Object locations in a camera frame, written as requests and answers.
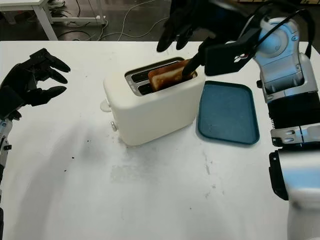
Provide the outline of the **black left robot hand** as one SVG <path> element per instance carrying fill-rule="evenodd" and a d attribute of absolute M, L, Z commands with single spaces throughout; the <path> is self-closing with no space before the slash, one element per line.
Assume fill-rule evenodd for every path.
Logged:
<path fill-rule="evenodd" d="M 0 85 L 0 99 L 4 101 L 6 107 L 13 110 L 25 105 L 44 105 L 67 89 L 63 85 L 68 81 L 61 72 L 70 71 L 71 68 L 65 62 L 42 48 L 9 71 Z M 37 87 L 39 81 L 44 82 L 47 79 L 63 85 L 49 89 Z"/>

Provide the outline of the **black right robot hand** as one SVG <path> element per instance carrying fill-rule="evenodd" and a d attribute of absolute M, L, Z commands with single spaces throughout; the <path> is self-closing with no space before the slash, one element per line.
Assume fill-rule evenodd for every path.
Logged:
<path fill-rule="evenodd" d="M 186 79 L 200 65 L 206 64 L 207 47 L 236 41 L 248 17 L 249 13 L 232 0 L 173 0 L 156 51 L 164 52 L 174 41 L 176 49 L 181 50 L 198 29 L 213 33 L 214 37 L 208 37 L 199 52 L 179 68 L 179 76 Z"/>

